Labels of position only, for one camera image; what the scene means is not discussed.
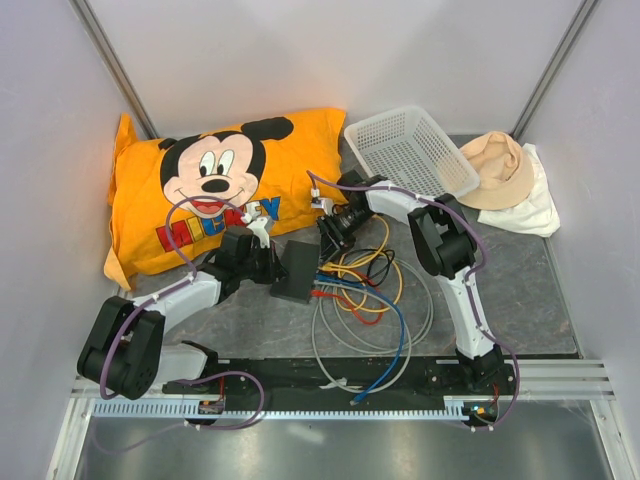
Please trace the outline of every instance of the white laundry basket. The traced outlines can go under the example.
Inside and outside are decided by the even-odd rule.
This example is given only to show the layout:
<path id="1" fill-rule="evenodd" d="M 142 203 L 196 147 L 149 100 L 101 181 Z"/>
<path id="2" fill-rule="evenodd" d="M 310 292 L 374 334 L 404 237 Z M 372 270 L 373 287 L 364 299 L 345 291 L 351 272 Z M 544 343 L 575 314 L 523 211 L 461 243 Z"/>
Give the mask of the white laundry basket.
<path id="1" fill-rule="evenodd" d="M 422 108 L 407 106 L 349 125 L 344 136 L 369 175 L 383 175 L 415 193 L 461 197 L 480 178 Z"/>

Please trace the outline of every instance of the tan hat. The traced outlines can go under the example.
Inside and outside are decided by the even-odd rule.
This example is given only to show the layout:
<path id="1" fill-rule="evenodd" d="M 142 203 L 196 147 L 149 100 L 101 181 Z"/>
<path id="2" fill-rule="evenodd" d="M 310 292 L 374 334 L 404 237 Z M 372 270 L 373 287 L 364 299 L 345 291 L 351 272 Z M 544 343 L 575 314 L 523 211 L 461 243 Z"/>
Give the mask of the tan hat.
<path id="1" fill-rule="evenodd" d="M 531 160 L 515 140 L 489 132 L 460 149 L 480 175 L 480 186 L 458 199 L 479 210 L 502 210 L 518 205 L 533 189 Z"/>

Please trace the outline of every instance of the white cable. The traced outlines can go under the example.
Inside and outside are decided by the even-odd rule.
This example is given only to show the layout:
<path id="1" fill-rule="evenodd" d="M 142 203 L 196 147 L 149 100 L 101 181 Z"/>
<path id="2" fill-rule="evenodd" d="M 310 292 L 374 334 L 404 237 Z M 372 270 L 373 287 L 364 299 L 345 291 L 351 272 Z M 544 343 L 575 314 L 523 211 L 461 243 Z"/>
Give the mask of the white cable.
<path id="1" fill-rule="evenodd" d="M 364 254 L 364 255 L 361 255 L 360 257 L 357 257 L 354 260 L 354 262 L 357 262 L 358 260 L 360 260 L 360 258 L 363 258 L 363 257 L 365 257 L 367 255 L 368 254 Z M 399 258 L 396 258 L 395 261 L 399 265 L 401 265 L 403 268 L 406 268 L 409 272 L 411 272 L 418 279 L 418 281 L 422 284 L 422 286 L 424 287 L 424 290 L 425 290 L 425 292 L 427 294 L 427 316 L 425 317 L 425 321 L 421 325 L 420 330 L 418 330 L 418 333 L 414 337 L 413 345 L 415 346 L 415 345 L 417 345 L 418 343 L 420 343 L 422 340 L 424 340 L 427 337 L 429 331 L 431 330 L 431 326 L 433 325 L 433 298 L 431 297 L 431 292 L 429 291 L 429 286 L 427 285 L 427 282 L 425 281 L 425 279 L 422 277 L 422 275 L 420 275 L 420 273 L 415 268 L 413 268 L 409 263 L 407 263 L 404 260 L 401 260 Z M 338 288 L 341 288 L 341 287 L 334 286 L 334 289 L 333 289 L 333 293 L 334 294 L 338 293 Z M 340 338 L 338 336 L 338 334 L 336 334 L 335 331 L 329 326 L 329 322 L 327 321 L 327 317 L 326 317 L 326 315 L 324 313 L 324 308 L 322 308 L 322 306 L 320 306 L 320 317 L 322 318 L 322 322 L 324 323 L 325 327 L 327 327 L 327 330 L 329 330 L 329 333 L 331 334 L 331 336 L 333 338 L 335 338 L 339 343 L 341 343 L 342 345 L 344 345 L 347 348 L 350 348 L 353 351 L 356 351 L 356 352 L 359 352 L 359 353 L 364 353 L 365 355 L 381 355 L 381 354 L 395 353 L 396 352 L 396 350 L 397 350 L 396 348 L 381 347 L 379 345 L 375 345 L 373 343 L 369 343 L 366 340 L 364 340 L 362 337 L 360 337 L 358 334 L 356 334 L 353 330 L 351 330 L 351 328 L 345 322 L 344 317 L 340 313 L 340 309 L 338 308 L 338 299 L 334 299 L 333 308 L 334 308 L 334 310 L 336 312 L 336 315 L 338 316 L 338 320 L 340 321 L 342 326 L 345 328 L 345 330 L 347 330 L 347 332 L 349 332 L 353 338 L 355 338 L 357 341 L 359 341 L 363 345 L 366 345 L 366 346 L 371 347 L 371 348 L 375 348 L 376 350 L 366 350 L 366 349 L 363 349 L 363 348 L 359 348 L 359 347 L 356 347 L 355 345 L 351 345 L 350 343 L 347 343 L 345 340 Z"/>
<path id="2" fill-rule="evenodd" d="M 320 285 L 321 287 L 333 287 L 335 286 L 335 283 L 330 283 L 330 282 L 315 282 L 316 285 Z M 362 289 L 358 288 L 358 287 L 352 287 L 349 285 L 340 285 L 340 288 L 344 288 L 345 290 L 352 290 L 354 292 L 359 292 L 362 293 Z M 388 302 L 387 300 L 376 296 L 374 293 L 371 292 L 367 292 L 370 296 L 374 297 L 376 300 L 381 301 L 383 304 L 385 304 L 387 307 L 389 307 L 389 309 L 393 310 L 394 313 L 397 315 L 398 313 L 395 311 L 395 309 L 393 308 L 391 302 Z M 320 367 L 320 370 L 322 370 L 322 373 L 324 374 L 325 377 L 327 377 L 327 379 L 333 383 L 336 387 L 346 391 L 346 392 L 351 392 L 351 393 L 362 393 L 362 388 L 351 388 L 351 387 L 346 387 L 344 385 L 342 385 L 338 380 L 336 380 L 335 378 L 333 378 L 329 372 L 327 371 L 327 369 L 324 367 L 324 364 L 322 363 L 322 359 L 320 358 L 320 354 L 318 353 L 318 346 L 316 345 L 316 319 L 318 318 L 318 311 L 320 310 L 320 303 L 322 302 L 322 299 L 319 298 L 318 299 L 318 304 L 316 305 L 315 310 L 313 311 L 313 319 L 311 321 L 311 345 L 313 346 L 313 354 L 316 357 L 316 361 L 318 362 L 318 366 Z M 394 383 L 396 383 L 398 381 L 398 379 L 402 376 L 402 374 L 404 373 L 404 371 L 407 369 L 407 367 L 409 366 L 409 360 L 411 360 L 411 333 L 409 333 L 409 327 L 407 326 L 407 322 L 404 321 L 404 319 L 402 319 L 402 321 L 404 322 L 404 329 L 405 329 L 405 334 L 407 336 L 407 345 L 408 345 L 408 349 L 407 349 L 407 356 L 405 358 L 404 363 L 402 364 L 402 367 L 400 368 L 400 371 L 398 371 L 398 373 L 396 374 L 395 377 L 393 377 L 391 380 L 389 380 L 387 383 L 385 383 L 384 385 L 380 385 L 379 387 L 374 388 L 373 390 L 371 390 L 369 393 L 376 393 L 376 392 L 381 392 L 382 390 L 385 390 L 387 388 L 389 388 L 391 385 L 393 385 Z"/>

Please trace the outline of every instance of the blue cable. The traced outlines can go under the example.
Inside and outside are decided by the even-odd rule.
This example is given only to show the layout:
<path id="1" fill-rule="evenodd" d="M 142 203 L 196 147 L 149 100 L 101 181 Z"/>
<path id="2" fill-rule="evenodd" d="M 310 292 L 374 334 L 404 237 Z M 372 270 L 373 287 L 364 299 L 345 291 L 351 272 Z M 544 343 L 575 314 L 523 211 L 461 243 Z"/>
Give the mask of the blue cable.
<path id="1" fill-rule="evenodd" d="M 335 277 L 330 277 L 328 275 L 318 274 L 316 276 L 316 279 L 321 281 L 321 282 L 332 283 L 334 285 L 347 285 L 349 287 L 354 287 L 355 286 L 353 283 L 343 282 L 342 280 L 339 280 L 339 279 L 337 279 Z M 364 400 L 364 398 L 367 395 L 369 395 L 369 392 L 371 390 L 373 390 L 378 385 L 380 385 L 384 381 L 384 379 L 389 376 L 391 371 L 394 369 L 394 367 L 398 363 L 398 360 L 400 359 L 400 355 L 402 353 L 402 347 L 404 346 L 404 317 L 402 316 L 402 312 L 400 311 L 398 306 L 394 302 L 389 300 L 387 297 L 385 297 L 382 293 L 377 292 L 376 290 L 374 290 L 371 287 L 363 286 L 363 288 L 360 288 L 360 289 L 363 290 L 363 291 L 366 291 L 367 295 L 371 295 L 372 297 L 376 297 L 376 298 L 384 300 L 389 305 L 391 305 L 391 308 L 393 308 L 393 310 L 398 314 L 398 318 L 400 319 L 400 345 L 398 345 L 398 350 L 396 351 L 396 356 L 393 358 L 393 361 L 391 362 L 391 365 L 389 365 L 389 368 L 387 368 L 387 370 L 380 376 L 380 378 L 378 378 L 375 382 L 373 382 L 369 387 L 367 387 L 361 393 L 356 395 L 352 400 L 353 404 L 360 403 L 362 400 Z"/>

